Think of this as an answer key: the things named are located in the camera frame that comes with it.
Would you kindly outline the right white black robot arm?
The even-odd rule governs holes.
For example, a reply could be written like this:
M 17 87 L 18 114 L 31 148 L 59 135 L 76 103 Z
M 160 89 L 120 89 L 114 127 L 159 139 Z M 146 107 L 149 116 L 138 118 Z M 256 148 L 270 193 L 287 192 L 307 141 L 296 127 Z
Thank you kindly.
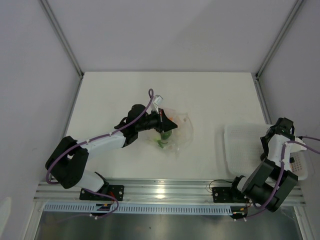
M 260 138 L 263 153 L 260 163 L 250 176 L 234 178 L 228 196 L 234 202 L 247 197 L 258 210 L 275 212 L 298 183 L 292 172 L 291 154 L 297 142 L 292 120 L 280 117 Z

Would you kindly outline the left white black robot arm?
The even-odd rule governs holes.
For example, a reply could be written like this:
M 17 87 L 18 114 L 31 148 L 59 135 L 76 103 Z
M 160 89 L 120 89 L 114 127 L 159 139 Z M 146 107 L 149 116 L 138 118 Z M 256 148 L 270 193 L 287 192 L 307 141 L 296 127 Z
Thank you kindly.
M 103 200 L 109 193 L 107 180 L 98 172 L 86 170 L 88 160 L 106 151 L 129 146 L 138 139 L 140 132 L 155 130 L 163 134 L 176 128 L 178 125 L 166 116 L 164 109 L 147 113 L 144 105 L 135 104 L 110 133 L 83 141 L 64 137 L 45 168 L 64 189 L 80 187 L 91 192 L 97 200 Z

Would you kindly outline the clear zip top bag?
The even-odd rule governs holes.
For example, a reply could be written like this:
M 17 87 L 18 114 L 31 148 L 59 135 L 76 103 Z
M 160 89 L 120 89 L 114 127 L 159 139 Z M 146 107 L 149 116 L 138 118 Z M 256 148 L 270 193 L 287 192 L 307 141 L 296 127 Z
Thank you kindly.
M 166 116 L 177 124 L 177 128 L 171 130 L 172 135 L 167 141 L 168 147 L 162 149 L 158 146 L 154 138 L 161 134 L 155 130 L 148 130 L 145 135 L 145 141 L 151 146 L 161 150 L 167 156 L 173 155 L 176 159 L 179 158 L 182 150 L 186 149 L 194 139 L 194 128 L 187 112 L 179 112 L 171 108 L 164 108 Z

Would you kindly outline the green leafy vegetable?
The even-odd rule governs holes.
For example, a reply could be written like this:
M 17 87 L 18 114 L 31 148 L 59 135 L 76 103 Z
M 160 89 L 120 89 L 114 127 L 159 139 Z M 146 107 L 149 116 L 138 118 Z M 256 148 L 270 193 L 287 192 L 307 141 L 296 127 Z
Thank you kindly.
M 159 139 L 156 141 L 156 143 L 161 149 L 164 149 L 169 146 L 169 142 L 166 139 Z

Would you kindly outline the dark purple fruit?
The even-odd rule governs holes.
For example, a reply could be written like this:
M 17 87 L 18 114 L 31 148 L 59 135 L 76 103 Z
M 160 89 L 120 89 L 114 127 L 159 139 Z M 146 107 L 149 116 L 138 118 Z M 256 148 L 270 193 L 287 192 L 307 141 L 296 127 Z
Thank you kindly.
M 263 162 L 267 159 L 267 154 L 265 152 L 263 152 L 261 155 L 260 155 L 260 160 Z

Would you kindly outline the green orange mango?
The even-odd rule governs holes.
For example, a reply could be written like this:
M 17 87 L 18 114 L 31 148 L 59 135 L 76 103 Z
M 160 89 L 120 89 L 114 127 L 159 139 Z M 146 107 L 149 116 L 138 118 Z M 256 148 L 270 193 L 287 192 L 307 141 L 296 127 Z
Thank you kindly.
M 170 138 L 171 135 L 172 135 L 172 131 L 170 130 L 170 131 L 162 132 L 160 134 L 160 137 L 162 140 L 167 140 Z

